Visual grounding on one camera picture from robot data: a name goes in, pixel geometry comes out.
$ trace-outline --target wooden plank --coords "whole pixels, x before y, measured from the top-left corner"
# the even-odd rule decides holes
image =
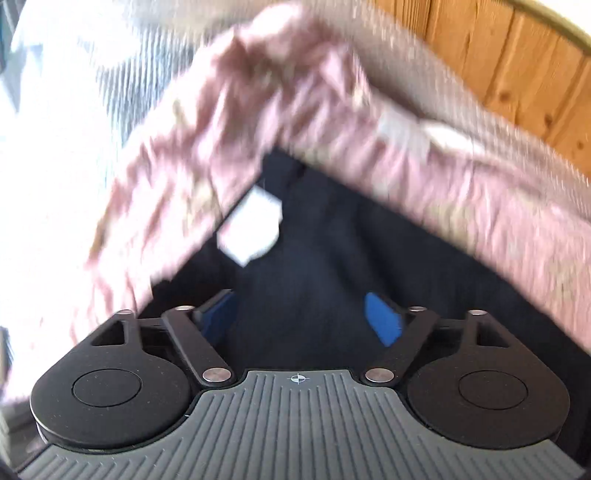
[[[374,0],[374,2],[417,37],[425,38],[431,0]]]
[[[427,43],[483,101],[499,63],[513,9],[493,0],[433,0]]]
[[[515,14],[485,105],[545,138],[572,90],[583,54],[550,27]]]
[[[546,140],[591,177],[591,60],[584,61],[564,112]]]

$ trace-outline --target pink floral fabric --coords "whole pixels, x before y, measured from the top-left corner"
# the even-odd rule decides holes
[[[73,300],[31,325],[7,398],[28,395],[113,312],[141,310],[151,282],[201,247],[275,145],[475,256],[591,347],[591,226],[501,160],[436,148],[413,158],[378,128],[387,108],[351,47],[296,4],[199,50],[130,138],[88,261],[60,286]]]

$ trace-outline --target black garment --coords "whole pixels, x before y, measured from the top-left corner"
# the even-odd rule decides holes
[[[241,268],[215,238],[171,281],[155,287],[142,316],[200,305],[222,288],[239,299],[219,351],[245,368],[362,370],[384,346],[363,316],[367,292],[462,319],[490,312],[566,385],[569,417],[558,445],[582,464],[589,454],[591,357],[493,271],[405,217],[281,152],[257,182],[282,200],[280,238]]]

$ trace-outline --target dark cloth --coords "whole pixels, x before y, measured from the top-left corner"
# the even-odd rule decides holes
[[[238,317],[219,352],[245,368],[363,370],[384,346],[363,316],[374,292],[445,318],[490,312],[567,387],[571,410],[558,445],[589,455],[591,357],[509,283],[408,219],[347,189],[282,152],[268,155],[257,182],[282,200],[280,237],[237,266],[215,237],[171,282],[154,288],[142,316],[200,305],[222,288],[238,296]]]

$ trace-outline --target white label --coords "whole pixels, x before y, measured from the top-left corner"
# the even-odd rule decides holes
[[[255,186],[217,232],[217,247],[245,267],[275,245],[282,219],[280,199]]]
[[[392,102],[384,103],[379,117],[378,135],[395,144],[411,159],[424,163],[431,149],[431,139],[420,128],[417,118]]]

